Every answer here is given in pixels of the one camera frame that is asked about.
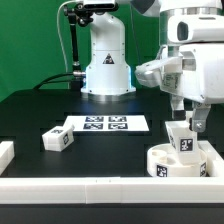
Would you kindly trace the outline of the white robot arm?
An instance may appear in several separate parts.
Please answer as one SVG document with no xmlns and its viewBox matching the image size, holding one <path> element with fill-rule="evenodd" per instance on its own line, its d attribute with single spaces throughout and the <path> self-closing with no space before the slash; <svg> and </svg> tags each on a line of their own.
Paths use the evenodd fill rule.
<svg viewBox="0 0 224 224">
<path fill-rule="evenodd" d="M 91 62 L 82 91 L 116 96 L 132 89 L 125 61 L 123 23 L 109 11 L 129 3 L 159 19 L 160 51 L 135 70 L 140 84 L 171 95 L 173 117 L 185 118 L 183 101 L 192 101 L 191 127 L 202 132 L 213 104 L 224 103 L 224 16 L 222 0 L 84 0 L 93 13 Z"/>
</svg>

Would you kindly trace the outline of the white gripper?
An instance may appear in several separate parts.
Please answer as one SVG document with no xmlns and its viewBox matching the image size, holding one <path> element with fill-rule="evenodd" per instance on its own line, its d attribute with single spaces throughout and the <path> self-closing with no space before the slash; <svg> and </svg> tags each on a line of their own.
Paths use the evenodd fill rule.
<svg viewBox="0 0 224 224">
<path fill-rule="evenodd" d="M 173 120 L 185 120 L 184 98 L 192 103 L 190 128 L 204 132 L 210 104 L 224 103 L 224 44 L 186 44 L 179 48 L 182 69 L 163 69 L 161 90 L 170 98 Z"/>
</svg>

